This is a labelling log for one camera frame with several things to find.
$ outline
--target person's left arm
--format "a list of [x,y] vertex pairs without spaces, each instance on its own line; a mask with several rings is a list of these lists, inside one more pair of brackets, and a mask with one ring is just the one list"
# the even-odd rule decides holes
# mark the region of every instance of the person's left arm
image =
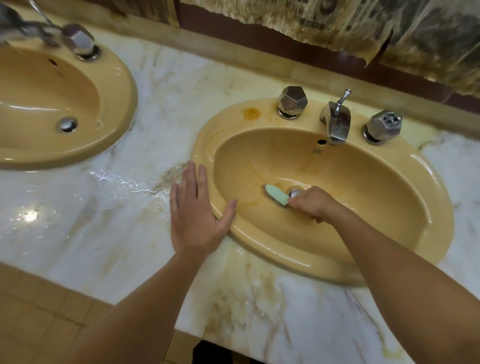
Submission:
[[198,181],[188,162],[180,186],[170,191],[174,256],[80,337],[63,363],[160,363],[187,292],[208,255],[217,249],[235,217],[236,201],[216,220],[208,198],[205,166]]

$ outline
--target person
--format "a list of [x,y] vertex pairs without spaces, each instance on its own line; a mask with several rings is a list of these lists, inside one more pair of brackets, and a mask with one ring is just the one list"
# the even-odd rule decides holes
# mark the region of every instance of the person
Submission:
[[[416,363],[480,363],[480,301],[473,294],[319,187],[288,203],[333,225],[388,327]],[[64,363],[161,363],[187,291],[227,234],[236,201],[215,219],[205,166],[197,180],[189,161],[180,185],[172,185],[170,211],[175,254],[80,337]]]

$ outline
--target scrub brush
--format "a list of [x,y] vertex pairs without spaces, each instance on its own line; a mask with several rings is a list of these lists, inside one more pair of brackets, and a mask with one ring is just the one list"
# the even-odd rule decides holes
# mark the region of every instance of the scrub brush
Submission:
[[275,202],[279,203],[281,206],[286,207],[288,205],[289,195],[283,193],[281,190],[272,186],[271,184],[264,184],[262,186],[265,193]]

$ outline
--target marble countertop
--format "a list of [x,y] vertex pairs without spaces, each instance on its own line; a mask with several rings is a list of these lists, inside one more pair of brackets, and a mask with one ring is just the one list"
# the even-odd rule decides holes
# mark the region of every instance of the marble countertop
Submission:
[[[115,146],[64,168],[0,171],[0,259],[117,303],[173,255],[168,193],[204,123],[240,101],[276,97],[275,79],[95,27],[131,68],[140,101]],[[305,89],[311,99],[335,96]],[[366,115],[378,110],[350,102]],[[455,208],[439,267],[480,297],[480,143],[405,120]],[[195,279],[176,328],[272,363],[411,363],[366,288],[301,277],[227,237]]]

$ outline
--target yellow sink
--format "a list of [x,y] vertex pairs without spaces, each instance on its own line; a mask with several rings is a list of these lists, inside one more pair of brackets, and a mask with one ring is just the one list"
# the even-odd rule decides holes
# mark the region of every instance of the yellow sink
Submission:
[[233,105],[200,131],[192,159],[207,167],[214,213],[236,198],[231,233],[247,248],[292,271],[343,284],[363,284],[335,229],[280,207],[262,190],[284,192],[317,185],[364,220],[436,264],[453,234],[453,212],[438,175],[401,136],[372,146],[361,128],[366,116],[352,111],[347,143],[327,139],[319,122],[324,103],[309,101],[293,121],[282,119],[276,99]]
[[92,157],[128,130],[137,87],[108,48],[94,62],[39,39],[0,47],[0,168],[52,168]]

